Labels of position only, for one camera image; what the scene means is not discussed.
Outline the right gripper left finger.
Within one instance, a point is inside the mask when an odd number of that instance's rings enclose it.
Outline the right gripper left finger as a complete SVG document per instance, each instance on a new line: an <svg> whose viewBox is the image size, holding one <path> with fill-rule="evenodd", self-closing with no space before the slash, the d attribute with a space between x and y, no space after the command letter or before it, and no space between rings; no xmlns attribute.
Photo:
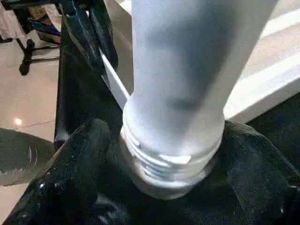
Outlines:
<svg viewBox="0 0 300 225"><path fill-rule="evenodd" d="M98 198L101 164L109 147L107 124L81 125L30 182L6 225L89 225Z"/></svg>

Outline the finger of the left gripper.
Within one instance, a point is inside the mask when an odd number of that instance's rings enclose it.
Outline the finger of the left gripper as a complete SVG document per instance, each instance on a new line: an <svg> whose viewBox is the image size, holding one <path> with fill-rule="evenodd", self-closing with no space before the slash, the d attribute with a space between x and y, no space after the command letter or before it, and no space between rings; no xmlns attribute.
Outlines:
<svg viewBox="0 0 300 225"><path fill-rule="evenodd" d="M118 67L118 55L113 43L112 23L103 0L93 0L90 18L100 42L100 49L113 68Z"/></svg>
<svg viewBox="0 0 300 225"><path fill-rule="evenodd" d="M91 22L84 10L63 10L68 34L79 52L93 70L103 67L98 41Z"/></svg>

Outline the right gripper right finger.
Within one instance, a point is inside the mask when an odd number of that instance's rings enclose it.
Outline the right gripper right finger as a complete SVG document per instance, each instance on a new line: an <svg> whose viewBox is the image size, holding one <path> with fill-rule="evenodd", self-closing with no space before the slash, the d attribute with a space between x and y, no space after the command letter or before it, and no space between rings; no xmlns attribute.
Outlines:
<svg viewBox="0 0 300 225"><path fill-rule="evenodd" d="M297 225L300 174L252 127L228 120L211 182L220 205L213 225Z"/></svg>

